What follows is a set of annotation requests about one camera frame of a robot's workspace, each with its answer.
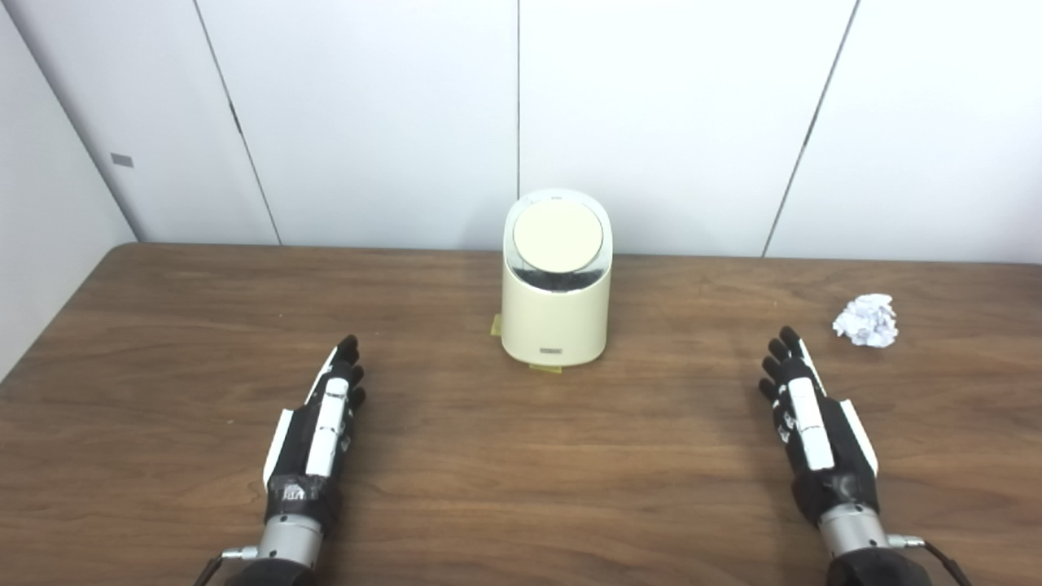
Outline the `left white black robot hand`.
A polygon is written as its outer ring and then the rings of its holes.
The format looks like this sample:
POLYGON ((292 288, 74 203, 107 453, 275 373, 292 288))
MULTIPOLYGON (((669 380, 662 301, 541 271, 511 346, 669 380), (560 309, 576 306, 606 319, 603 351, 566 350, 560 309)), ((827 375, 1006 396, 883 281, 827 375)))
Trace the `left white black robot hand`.
POLYGON ((308 396, 283 409, 263 468, 265 522, 298 515, 329 531, 341 515, 341 474, 352 444, 361 388, 358 340, 343 338, 323 363, 308 396))

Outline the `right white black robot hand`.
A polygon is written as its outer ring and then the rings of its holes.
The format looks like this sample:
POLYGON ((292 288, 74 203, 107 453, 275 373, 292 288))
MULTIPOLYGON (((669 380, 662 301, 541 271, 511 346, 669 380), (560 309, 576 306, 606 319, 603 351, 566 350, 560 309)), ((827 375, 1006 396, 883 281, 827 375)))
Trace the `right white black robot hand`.
POLYGON ((791 492, 808 522, 841 505, 880 511, 878 457, 851 400, 824 389, 808 346, 784 326, 768 344, 760 393, 770 402, 793 472, 791 492))

